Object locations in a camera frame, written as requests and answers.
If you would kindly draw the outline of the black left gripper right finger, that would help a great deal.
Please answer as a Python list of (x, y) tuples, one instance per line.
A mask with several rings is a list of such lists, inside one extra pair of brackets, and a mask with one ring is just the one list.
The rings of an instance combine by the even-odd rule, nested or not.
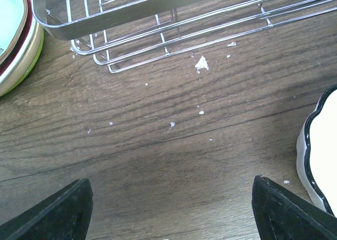
[(260, 239), (336, 239), (336, 217), (260, 175), (252, 187)]

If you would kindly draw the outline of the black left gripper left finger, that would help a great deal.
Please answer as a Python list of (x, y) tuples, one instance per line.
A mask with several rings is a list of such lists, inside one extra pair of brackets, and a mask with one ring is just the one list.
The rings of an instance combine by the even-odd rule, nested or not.
[(93, 210), (88, 179), (77, 179), (1, 225), (1, 239), (86, 239)]

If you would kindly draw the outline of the white scalloped bowl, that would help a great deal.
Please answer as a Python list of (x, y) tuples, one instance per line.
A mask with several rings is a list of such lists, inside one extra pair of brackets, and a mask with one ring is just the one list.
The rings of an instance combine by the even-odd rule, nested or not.
[(319, 98), (296, 142), (296, 170), (313, 204), (336, 216), (336, 85)]

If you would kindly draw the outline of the metal wire dish rack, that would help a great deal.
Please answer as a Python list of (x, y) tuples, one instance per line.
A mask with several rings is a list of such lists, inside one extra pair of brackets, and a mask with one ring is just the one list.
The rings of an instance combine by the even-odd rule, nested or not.
[(31, 0), (36, 20), (118, 73), (336, 11), (336, 0)]

